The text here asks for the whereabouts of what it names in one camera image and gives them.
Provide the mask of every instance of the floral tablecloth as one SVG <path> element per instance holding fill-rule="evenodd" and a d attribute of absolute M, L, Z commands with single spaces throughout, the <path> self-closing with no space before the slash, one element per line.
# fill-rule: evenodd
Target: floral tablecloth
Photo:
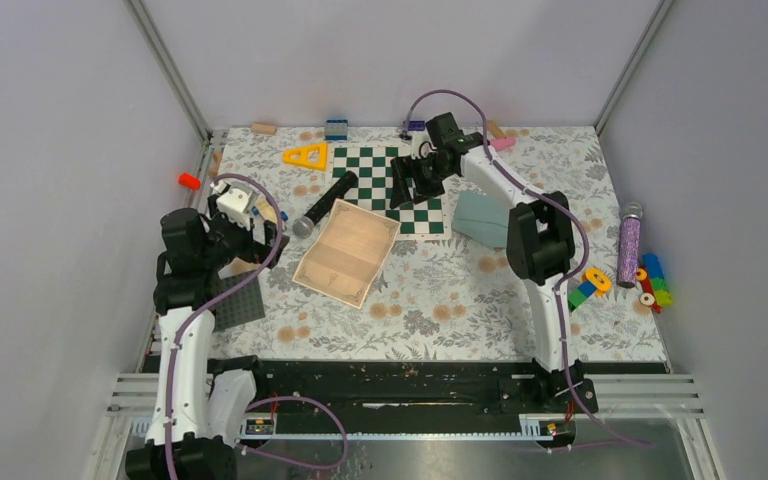
<path fill-rule="evenodd" d="M 593 128 L 509 128 L 507 134 L 517 143 L 500 153 L 502 159 L 536 186 L 566 194 L 589 232 L 590 265 L 613 278 L 618 206 Z M 282 152 L 321 141 L 321 128 L 279 128 L 275 136 L 235 128 L 228 134 L 220 173 L 262 182 L 292 222 L 330 182 L 327 172 L 284 165 Z M 351 128 L 349 141 L 400 142 L 393 127 Z M 446 189 L 452 205 L 459 192 L 478 191 L 459 178 L 448 179 Z M 260 276 L 266 318 L 215 333 L 212 356 L 472 361 L 532 356 L 528 297 L 504 251 L 457 232 L 447 241 L 396 242 L 358 310 L 292 282 L 318 232 L 292 238 L 279 265 Z M 576 235 L 574 263 L 580 258 Z M 640 293 L 615 286 L 572 314 L 572 341 L 583 360 L 665 360 L 653 314 L 637 300 Z"/>

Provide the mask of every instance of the yellow triangle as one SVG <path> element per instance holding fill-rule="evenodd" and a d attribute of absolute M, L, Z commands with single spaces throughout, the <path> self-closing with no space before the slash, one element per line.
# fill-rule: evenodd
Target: yellow triangle
<path fill-rule="evenodd" d="M 308 160 L 310 152 L 319 152 L 319 160 L 311 162 Z M 295 167 L 312 168 L 314 170 L 325 171 L 325 165 L 328 160 L 328 144 L 325 142 L 308 145 L 305 147 L 291 148 L 284 152 L 284 163 Z"/>

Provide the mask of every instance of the gray wall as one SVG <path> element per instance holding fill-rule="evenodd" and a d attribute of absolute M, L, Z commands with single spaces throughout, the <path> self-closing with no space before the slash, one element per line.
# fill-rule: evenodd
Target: gray wall
<path fill-rule="evenodd" d="M 207 122 L 395 125 L 434 88 L 500 124 L 590 125 L 658 0 L 146 0 Z M 468 106 L 431 98 L 420 119 Z"/>
<path fill-rule="evenodd" d="M 728 478 L 768 478 L 768 1 L 677 2 L 602 140 Z"/>
<path fill-rule="evenodd" d="M 79 478 L 198 150 L 123 2 L 0 2 L 0 479 Z"/>

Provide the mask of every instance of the checkerboard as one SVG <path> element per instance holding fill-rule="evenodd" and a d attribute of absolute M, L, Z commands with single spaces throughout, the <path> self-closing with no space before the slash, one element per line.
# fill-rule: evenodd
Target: checkerboard
<path fill-rule="evenodd" d="M 332 151 L 331 183 L 347 170 L 358 176 L 358 186 L 346 194 L 345 200 L 402 222 L 396 240 L 448 240 L 452 236 L 452 215 L 448 195 L 444 194 L 419 205 L 407 204 L 390 210 L 393 172 L 390 160 L 410 155 L 410 146 L 335 146 Z M 408 185 L 413 186 L 411 179 Z"/>

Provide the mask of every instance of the leaf pattern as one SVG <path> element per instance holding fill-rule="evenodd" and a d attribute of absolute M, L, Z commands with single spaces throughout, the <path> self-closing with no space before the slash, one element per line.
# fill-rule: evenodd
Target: leaf pattern
<path fill-rule="evenodd" d="M 475 129 L 464 129 L 473 132 Z M 395 128 L 350 128 L 352 143 L 398 145 Z M 529 128 L 503 160 L 546 191 L 560 190 L 585 224 L 590 265 L 613 277 L 619 206 L 602 149 L 591 127 Z M 229 132 L 220 172 L 255 178 L 275 196 L 292 222 L 330 186 L 327 172 L 286 166 L 284 150 L 322 141 L 314 129 L 280 128 L 275 136 L 246 128 Z M 464 191 L 480 191 L 452 177 L 454 205 Z M 531 308 L 505 253 L 453 232 L 445 241 L 396 242 L 364 308 L 358 310 L 292 282 L 313 244 L 295 238 L 279 264 L 259 277 L 266 318 L 213 336 L 212 355 L 264 358 L 391 360 L 526 360 L 534 353 Z M 581 258 L 576 235 L 576 256 Z M 570 282 L 576 288 L 579 279 Z M 584 360 L 665 359 L 652 314 L 637 303 L 637 289 L 614 287 L 591 297 L 572 315 L 572 343 Z"/>

